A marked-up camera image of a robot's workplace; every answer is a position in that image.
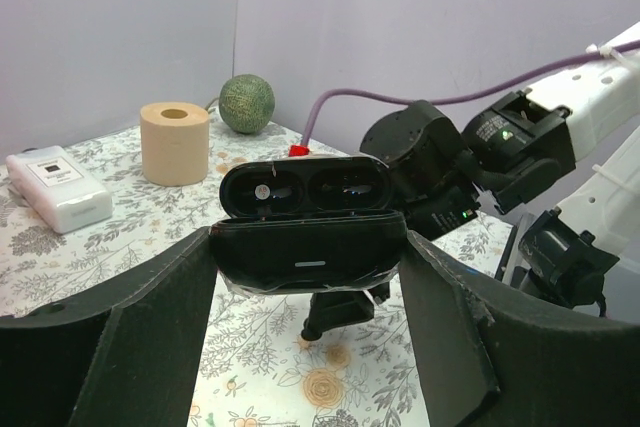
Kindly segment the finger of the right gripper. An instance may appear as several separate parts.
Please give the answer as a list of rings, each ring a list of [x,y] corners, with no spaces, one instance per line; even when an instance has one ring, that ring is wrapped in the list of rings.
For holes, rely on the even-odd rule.
[[[301,338],[313,342],[327,331],[366,323],[374,318],[375,306],[389,298],[389,289],[314,293]]]

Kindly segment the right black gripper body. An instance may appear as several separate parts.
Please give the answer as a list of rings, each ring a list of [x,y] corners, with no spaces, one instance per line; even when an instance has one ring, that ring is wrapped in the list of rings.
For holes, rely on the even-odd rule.
[[[477,217],[479,193],[455,163],[465,150],[452,121],[425,100],[379,119],[360,144],[362,153],[387,166],[392,205],[408,228],[429,240]]]

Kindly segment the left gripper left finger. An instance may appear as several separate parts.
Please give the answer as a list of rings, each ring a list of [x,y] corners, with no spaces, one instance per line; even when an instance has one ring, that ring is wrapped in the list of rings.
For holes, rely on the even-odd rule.
[[[216,285],[209,230],[1,319],[4,426],[184,426]]]

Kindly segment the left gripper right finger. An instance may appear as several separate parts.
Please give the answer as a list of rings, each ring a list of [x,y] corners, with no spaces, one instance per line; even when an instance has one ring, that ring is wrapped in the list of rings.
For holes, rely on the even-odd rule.
[[[433,426],[635,426],[639,329],[500,283],[409,233],[399,277]]]

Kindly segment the black earbud charging case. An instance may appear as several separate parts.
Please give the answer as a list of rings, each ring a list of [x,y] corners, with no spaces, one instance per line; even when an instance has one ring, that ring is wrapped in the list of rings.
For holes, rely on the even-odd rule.
[[[226,281],[265,295],[365,290],[395,273],[407,241],[387,167],[368,156],[249,162],[219,187],[211,228]]]

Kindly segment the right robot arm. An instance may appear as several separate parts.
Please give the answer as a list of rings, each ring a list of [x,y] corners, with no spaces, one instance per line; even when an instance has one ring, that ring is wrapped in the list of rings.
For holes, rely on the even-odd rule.
[[[498,100],[457,129],[435,100],[396,101],[360,150],[382,161],[408,226],[437,239],[477,215],[489,193],[508,213],[571,173],[639,113],[639,29],[506,81]],[[639,137],[528,225],[517,246],[523,291],[556,305],[607,307],[606,273],[639,229]]]

